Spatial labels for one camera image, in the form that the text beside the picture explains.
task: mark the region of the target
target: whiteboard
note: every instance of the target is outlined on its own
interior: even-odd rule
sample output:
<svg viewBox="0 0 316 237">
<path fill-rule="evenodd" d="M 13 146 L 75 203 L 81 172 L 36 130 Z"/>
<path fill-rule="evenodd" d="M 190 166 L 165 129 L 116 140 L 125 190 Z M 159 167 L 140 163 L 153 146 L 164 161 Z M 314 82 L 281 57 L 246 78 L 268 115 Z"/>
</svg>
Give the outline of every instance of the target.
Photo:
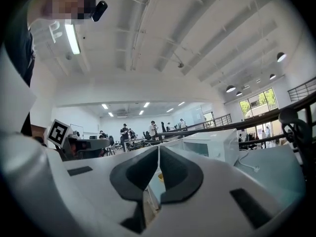
<svg viewBox="0 0 316 237">
<path fill-rule="evenodd" d="M 75 124 L 70 124 L 70 127 L 73 131 L 78 131 L 80 134 L 80 138 L 83 138 L 83 127 Z"/>
</svg>

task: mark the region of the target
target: white cable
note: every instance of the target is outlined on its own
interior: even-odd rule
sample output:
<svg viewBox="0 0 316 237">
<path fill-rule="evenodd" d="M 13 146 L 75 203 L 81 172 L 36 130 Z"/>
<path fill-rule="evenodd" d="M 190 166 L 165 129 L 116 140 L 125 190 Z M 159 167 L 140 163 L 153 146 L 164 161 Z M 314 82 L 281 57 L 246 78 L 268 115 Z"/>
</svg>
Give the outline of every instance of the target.
<svg viewBox="0 0 316 237">
<path fill-rule="evenodd" d="M 260 169 L 259 166 L 253 167 L 253 166 L 241 163 L 241 160 L 244 159 L 249 154 L 249 150 L 247 150 L 247 149 L 239 149 L 239 151 L 247 151 L 247 153 L 243 157 L 238 158 L 239 164 L 242 165 L 242 166 L 248 167 L 248 168 L 252 168 L 253 171 L 255 171 L 257 173 L 259 171 L 259 169 Z"/>
</svg>

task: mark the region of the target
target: white wall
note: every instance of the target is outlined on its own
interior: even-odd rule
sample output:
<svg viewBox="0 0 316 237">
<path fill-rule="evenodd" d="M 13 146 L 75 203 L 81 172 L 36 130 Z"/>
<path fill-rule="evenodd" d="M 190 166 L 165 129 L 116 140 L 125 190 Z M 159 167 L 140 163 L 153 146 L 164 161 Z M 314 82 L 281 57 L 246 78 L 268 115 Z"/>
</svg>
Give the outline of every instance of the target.
<svg viewBox="0 0 316 237">
<path fill-rule="evenodd" d="M 222 101 L 210 86 L 194 78 L 173 78 L 161 74 L 77 75 L 58 83 L 57 106 L 91 103 Z"/>
<path fill-rule="evenodd" d="M 89 135 L 99 134 L 100 118 L 86 107 L 61 107 L 54 108 L 51 120 L 57 119 L 67 125 L 74 124 L 83 127 L 85 139 Z"/>
<path fill-rule="evenodd" d="M 316 48 L 313 37 L 304 28 L 301 40 L 285 68 L 289 89 L 305 83 L 316 76 Z"/>
<path fill-rule="evenodd" d="M 232 122 L 236 123 L 236 122 L 241 122 L 241 120 L 244 120 L 244 117 L 242 115 L 242 111 L 240 108 L 240 104 L 239 104 L 240 101 L 246 98 L 250 98 L 254 95 L 257 95 L 270 88 L 272 88 L 275 93 L 275 97 L 276 97 L 276 101 L 277 101 L 277 105 L 279 109 L 292 104 L 287 92 L 289 90 L 287 79 L 286 77 L 281 77 L 280 79 L 270 83 L 269 85 L 267 85 L 264 88 L 261 88 L 260 90 L 253 92 L 252 94 L 242 96 L 238 98 L 237 100 L 226 103 L 225 107 L 227 109 L 227 113 L 231 114 Z"/>
<path fill-rule="evenodd" d="M 128 129 L 132 129 L 138 138 L 143 136 L 143 132 L 148 131 L 151 121 L 155 121 L 156 125 L 159 127 L 158 132 L 162 132 L 161 122 L 164 122 L 164 127 L 166 128 L 167 123 L 172 123 L 171 115 L 164 116 L 154 116 L 154 117 L 139 117 L 139 118 L 101 118 L 101 128 L 104 133 L 109 136 L 112 135 L 115 141 L 120 141 L 120 130 L 123 128 L 123 124 L 126 123 Z"/>
<path fill-rule="evenodd" d="M 37 99 L 31 111 L 31 124 L 48 127 L 54 106 L 57 80 L 47 66 L 36 59 L 31 80 L 31 90 Z"/>
</svg>

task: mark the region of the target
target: window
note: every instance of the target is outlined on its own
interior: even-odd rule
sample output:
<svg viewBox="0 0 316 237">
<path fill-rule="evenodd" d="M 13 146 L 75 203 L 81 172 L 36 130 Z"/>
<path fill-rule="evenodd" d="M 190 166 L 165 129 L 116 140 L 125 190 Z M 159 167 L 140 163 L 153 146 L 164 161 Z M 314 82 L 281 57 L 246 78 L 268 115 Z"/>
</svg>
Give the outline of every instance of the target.
<svg viewBox="0 0 316 237">
<path fill-rule="evenodd" d="M 268 89 L 258 95 L 239 102 L 244 119 L 258 116 L 277 108 L 273 89 Z"/>
</svg>

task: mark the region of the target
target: white ceiling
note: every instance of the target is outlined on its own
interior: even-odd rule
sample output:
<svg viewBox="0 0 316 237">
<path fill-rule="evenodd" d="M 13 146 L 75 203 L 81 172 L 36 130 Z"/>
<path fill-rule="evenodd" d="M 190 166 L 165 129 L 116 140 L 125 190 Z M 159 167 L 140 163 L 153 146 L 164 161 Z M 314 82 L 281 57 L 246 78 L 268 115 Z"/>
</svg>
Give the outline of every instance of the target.
<svg viewBox="0 0 316 237">
<path fill-rule="evenodd" d="M 173 111 L 179 110 L 187 105 L 187 103 L 178 106 L 180 103 L 150 103 L 149 106 L 144 108 L 145 103 L 126 103 L 126 104 L 107 104 L 108 109 L 104 109 L 102 105 L 87 105 L 86 107 L 94 112 L 99 117 L 109 118 L 109 112 L 111 112 L 114 117 L 122 118 L 132 118 L 140 117 L 139 113 L 144 110 L 142 117 L 146 116 L 159 116 L 172 114 L 172 112 L 167 113 L 168 110 L 174 108 Z"/>
<path fill-rule="evenodd" d="M 32 27 L 37 55 L 56 78 L 135 73 L 155 82 L 163 73 L 208 85 L 230 101 L 236 92 L 225 93 L 229 84 L 238 90 L 249 84 L 248 94 L 270 83 L 271 73 L 286 74 L 302 29 L 285 0 L 105 1 L 109 8 L 99 22 L 76 26 L 79 55 L 72 55 L 63 25 L 56 43 L 47 23 Z M 280 51 L 288 57 L 277 63 Z"/>
</svg>

